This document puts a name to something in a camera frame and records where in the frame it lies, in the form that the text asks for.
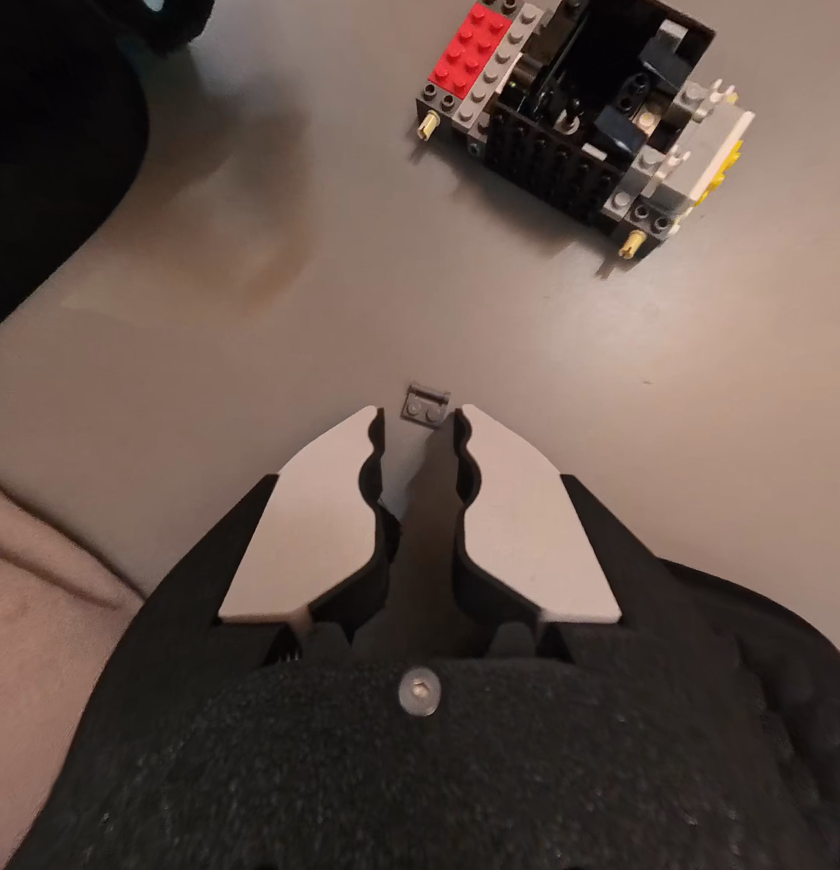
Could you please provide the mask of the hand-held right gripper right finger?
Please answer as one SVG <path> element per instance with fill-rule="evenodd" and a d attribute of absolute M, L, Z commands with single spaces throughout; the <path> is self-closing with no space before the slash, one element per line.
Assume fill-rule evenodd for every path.
<path fill-rule="evenodd" d="M 453 435 L 459 609 L 492 633 L 617 625 L 622 608 L 556 465 L 475 405 L 455 413 Z"/>

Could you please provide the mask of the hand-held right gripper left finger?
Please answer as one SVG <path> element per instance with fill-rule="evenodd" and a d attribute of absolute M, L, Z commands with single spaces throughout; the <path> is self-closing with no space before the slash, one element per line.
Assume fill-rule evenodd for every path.
<path fill-rule="evenodd" d="M 381 500 L 384 451 L 384 411 L 365 406 L 284 464 L 220 604 L 222 622 L 358 629 L 382 609 L 401 539 Z"/>

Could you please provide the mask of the grey desk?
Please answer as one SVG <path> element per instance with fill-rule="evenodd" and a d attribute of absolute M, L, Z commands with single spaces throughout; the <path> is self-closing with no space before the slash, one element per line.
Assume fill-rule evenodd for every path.
<path fill-rule="evenodd" d="M 145 165 L 0 328 L 0 482 L 148 592 L 264 473 L 367 405 L 404 523 L 367 650 L 455 648 L 450 427 L 473 404 L 663 558 L 840 650 L 840 2 L 676 2 L 696 78 L 756 113 L 661 250 L 600 234 L 448 143 L 415 93 L 466 2 L 218 2 L 143 68 Z"/>

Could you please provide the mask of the black and grey brick model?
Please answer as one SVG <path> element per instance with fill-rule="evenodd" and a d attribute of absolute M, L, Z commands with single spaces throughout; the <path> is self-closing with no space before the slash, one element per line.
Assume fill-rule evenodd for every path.
<path fill-rule="evenodd" d="M 658 1 L 473 2 L 416 97 L 489 170 L 638 262 L 741 156 L 754 113 L 692 74 L 716 33 Z"/>

